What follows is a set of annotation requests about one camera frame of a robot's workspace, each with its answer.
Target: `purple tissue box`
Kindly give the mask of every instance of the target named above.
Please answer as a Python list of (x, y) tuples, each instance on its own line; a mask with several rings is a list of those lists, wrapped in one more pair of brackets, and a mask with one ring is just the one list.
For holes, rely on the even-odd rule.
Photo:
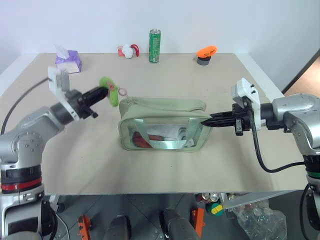
[(55, 65), (60, 70), (66, 70), (69, 74), (81, 72), (82, 63), (78, 51), (68, 50), (69, 58), (56, 56)]

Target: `black cable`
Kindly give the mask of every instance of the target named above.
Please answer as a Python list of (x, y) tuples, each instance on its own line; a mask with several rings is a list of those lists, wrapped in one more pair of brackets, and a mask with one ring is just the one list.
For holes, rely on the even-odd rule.
[(49, 240), (54, 240), (54, 238), (57, 234), (57, 230), (58, 230), (58, 219), (57, 219), (55, 211), (51, 207), (50, 207), (50, 209), (51, 209), (52, 220), (53, 220), (53, 230), (52, 230), (52, 233), (50, 235)]
[(251, 112), (250, 122), (251, 122), (251, 127), (252, 127), (252, 135), (253, 135), (253, 142), (254, 142), (254, 148), (255, 148), (256, 157), (258, 158), (258, 162), (259, 162), (259, 164), (260, 164), (260, 166), (262, 167), (263, 170), (265, 170), (267, 173), (271, 173), (272, 174), (272, 173), (280, 172), (280, 171), (282, 171), (284, 169), (287, 169), (287, 168), (290, 168), (290, 167), (294, 167), (294, 166), (299, 166), (299, 165), (304, 165), (305, 164), (303, 161), (299, 161), (299, 162), (293, 162), (293, 163), (278, 167), (276, 169), (267, 168), (266, 165), (264, 164), (264, 161), (262, 159), (261, 152), (260, 152), (254, 113), (251, 110), (249, 110), (248, 112), (249, 113)]
[(304, 200), (307, 195), (308, 189), (309, 189), (309, 184), (307, 184), (303, 190), (303, 193), (300, 199), (300, 205), (299, 205), (300, 227), (301, 227), (302, 235), (304, 236), (305, 240), (311, 240), (310, 238), (308, 238), (306, 234), (305, 225), (304, 225), (304, 216), (303, 216), (303, 205), (304, 205)]
[(3, 135), (5, 133), (6, 130), (6, 126), (7, 126), (7, 122), (9, 120), (10, 115), (12, 114), (12, 112), (14, 111), (14, 109), (16, 108), (16, 106), (20, 103), (20, 101), (28, 95), (28, 93), (30, 93), (33, 89), (35, 89), (36, 87), (38, 87), (39, 85), (43, 84), (44, 82), (46, 82), (49, 78), (46, 77), (45, 79), (41, 80), (40, 82), (36, 83), (35, 85), (33, 85), (32, 87), (30, 87), (24, 94), (21, 95), (21, 97), (18, 98), (17, 101), (15, 101), (15, 103), (12, 105), (12, 107), (10, 108), (9, 112), (7, 113), (7, 115), (5, 116), (5, 119), (3, 121), (2, 124), (2, 128), (1, 128), (1, 133), (0, 136)]

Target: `floor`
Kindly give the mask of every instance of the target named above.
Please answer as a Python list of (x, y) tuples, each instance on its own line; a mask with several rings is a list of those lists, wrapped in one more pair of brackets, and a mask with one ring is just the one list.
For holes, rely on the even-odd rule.
[[(301, 191), (274, 197), (269, 200), (270, 207), (286, 215), (289, 240), (301, 240), (298, 206)], [(119, 214), (129, 217), (132, 226), (132, 240), (164, 240), (159, 213), (165, 208), (175, 208), (182, 216), (190, 218), (190, 210), (197, 206), (193, 194), (130, 194), (130, 195), (80, 195), (61, 196), (65, 204), (59, 215), (70, 229), (71, 240), (81, 240), (78, 235), (77, 217), (87, 215), (92, 219), (92, 240), (102, 240), (105, 229)], [(202, 240), (249, 240), (239, 226), (233, 213), (224, 212), (222, 216), (205, 213)], [(317, 232), (305, 223), (310, 239), (316, 239)], [(59, 221), (57, 240), (67, 240), (66, 229)]]
[(320, 97), (320, 57), (304, 72), (304, 74), (284, 94), (312, 94)]

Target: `beige tabletop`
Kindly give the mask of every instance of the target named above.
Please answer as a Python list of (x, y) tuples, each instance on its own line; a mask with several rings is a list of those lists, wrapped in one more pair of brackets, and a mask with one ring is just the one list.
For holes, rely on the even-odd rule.
[[(108, 76), (130, 96), (199, 99), (206, 112), (230, 111), (231, 87), (241, 78), (256, 84), (239, 59), (231, 53), (216, 54), (208, 66), (200, 66), (192, 54), (162, 54), (158, 64), (148, 56), (125, 59), (117, 54), (80, 55), (83, 71), (70, 75), (71, 88), (86, 92)], [(15, 100), (31, 85), (45, 78), (55, 54), (38, 55), (0, 97), (0, 121)], [(269, 102), (259, 90), (260, 101)], [(12, 129), (25, 115), (57, 102), (45, 83), (14, 110), (7, 125)], [(279, 173), (260, 167), (251, 132), (236, 136), (233, 127), (215, 128), (199, 152), (126, 151), (118, 132), (119, 109), (107, 99), (93, 106), (99, 117), (67, 125), (52, 138), (42, 157), (42, 177), (47, 193), (168, 193), (252, 192), (303, 189), (306, 172), (296, 166)], [(302, 161), (291, 134), (282, 130), (258, 133), (267, 167)]]

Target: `bag handle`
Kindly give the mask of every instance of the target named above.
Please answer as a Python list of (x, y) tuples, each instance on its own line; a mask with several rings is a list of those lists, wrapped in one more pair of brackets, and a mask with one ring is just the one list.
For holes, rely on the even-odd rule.
[(189, 118), (188, 127), (186, 129), (186, 140), (155, 141), (149, 139), (147, 128), (142, 118), (135, 118), (133, 121), (141, 137), (154, 149), (183, 149), (196, 134), (200, 122), (198, 118)]

